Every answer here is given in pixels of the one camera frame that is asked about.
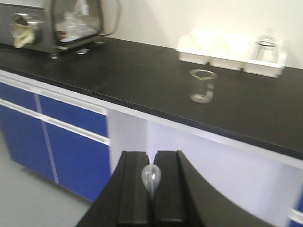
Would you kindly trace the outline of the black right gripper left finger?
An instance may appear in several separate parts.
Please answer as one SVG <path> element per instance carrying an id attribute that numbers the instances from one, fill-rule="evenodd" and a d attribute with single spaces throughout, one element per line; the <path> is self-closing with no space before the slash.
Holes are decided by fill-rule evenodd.
<path id="1" fill-rule="evenodd" d="M 149 227 L 150 202 L 141 180 L 145 152 L 123 151 L 107 185 L 78 227 Z"/>

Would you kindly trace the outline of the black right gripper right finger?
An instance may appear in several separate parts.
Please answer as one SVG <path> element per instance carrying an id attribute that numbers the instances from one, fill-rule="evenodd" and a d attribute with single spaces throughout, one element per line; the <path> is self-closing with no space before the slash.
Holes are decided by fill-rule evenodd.
<path id="1" fill-rule="evenodd" d="M 154 197 L 157 227 L 269 227 L 216 190 L 181 151 L 158 151 L 161 181 Z"/>

